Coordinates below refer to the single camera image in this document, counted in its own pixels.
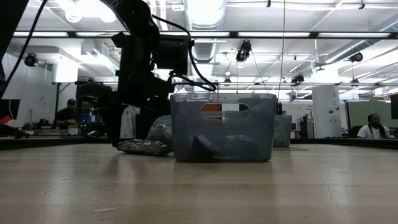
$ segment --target man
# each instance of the man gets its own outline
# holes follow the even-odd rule
[[[363,126],[357,138],[366,139],[389,139],[393,138],[390,135],[390,129],[380,124],[380,116],[378,114],[370,114],[368,116],[368,125]]]
[[[70,125],[77,124],[78,120],[79,114],[76,112],[76,100],[70,99],[67,102],[67,107],[58,111],[55,115],[53,126],[67,129]]]

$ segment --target transparent plastic bin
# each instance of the transparent plastic bin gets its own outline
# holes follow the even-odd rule
[[[201,112],[207,104],[235,109]],[[259,162],[271,158],[275,95],[182,93],[171,96],[171,105],[177,161]]]
[[[291,115],[275,115],[274,147],[289,147],[292,132]]]

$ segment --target ceiling duct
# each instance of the ceiling duct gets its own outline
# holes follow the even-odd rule
[[[184,0],[184,8],[190,30],[222,29],[226,0]],[[215,56],[216,49],[216,43],[197,43],[193,48],[193,56],[198,62],[210,62]]]
[[[391,17],[390,19],[384,21],[379,26],[375,27],[371,30],[371,32],[397,32],[398,30],[398,14]],[[339,62],[350,56],[380,42],[381,40],[354,40],[350,43],[344,45],[343,47],[339,48],[338,50],[324,56],[319,57],[318,65],[324,66]],[[306,60],[314,60],[316,56],[310,56]],[[295,68],[291,69],[289,73],[294,71],[304,71],[307,68],[311,68],[311,62],[302,62],[300,65],[296,66]]]
[[[390,19],[383,22],[381,25],[375,27],[373,32],[397,32],[398,30],[398,15],[391,17]],[[329,65],[341,60],[344,60],[378,42],[381,40],[354,40],[340,49],[334,51],[333,53],[328,54],[324,63],[320,63],[320,65]]]

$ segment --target plastic bag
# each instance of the plastic bag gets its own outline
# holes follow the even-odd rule
[[[160,141],[168,147],[173,147],[173,129],[171,115],[161,116],[155,120],[149,130],[147,140]]]
[[[130,154],[141,154],[150,156],[167,156],[172,150],[159,141],[130,140],[121,142],[118,150]]]

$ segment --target man in white shirt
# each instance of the man in white shirt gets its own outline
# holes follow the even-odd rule
[[[390,135],[390,129],[380,124],[380,116],[378,114],[370,114],[368,116],[368,125],[363,126],[357,138],[366,139],[389,139],[394,138]]]

